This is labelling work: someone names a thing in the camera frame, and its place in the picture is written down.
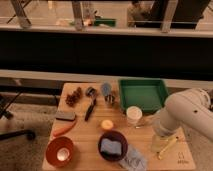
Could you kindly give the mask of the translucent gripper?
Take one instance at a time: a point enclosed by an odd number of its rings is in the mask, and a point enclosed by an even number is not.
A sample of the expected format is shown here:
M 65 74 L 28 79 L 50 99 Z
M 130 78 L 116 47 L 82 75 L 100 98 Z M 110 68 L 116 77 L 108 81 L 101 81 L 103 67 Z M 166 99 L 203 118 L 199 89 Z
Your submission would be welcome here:
M 152 137 L 151 151 L 159 153 L 173 138 L 175 138 L 175 136 L 161 137 L 154 135 Z

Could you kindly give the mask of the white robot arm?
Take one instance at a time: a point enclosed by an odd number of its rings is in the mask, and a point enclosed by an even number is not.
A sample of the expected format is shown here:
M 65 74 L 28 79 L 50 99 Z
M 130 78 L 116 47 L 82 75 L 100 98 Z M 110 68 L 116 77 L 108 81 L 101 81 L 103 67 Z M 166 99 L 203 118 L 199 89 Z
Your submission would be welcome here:
M 177 141 L 176 130 L 185 124 L 213 141 L 213 112 L 210 93 L 192 88 L 169 95 L 164 107 L 153 116 L 151 150 L 161 152 Z

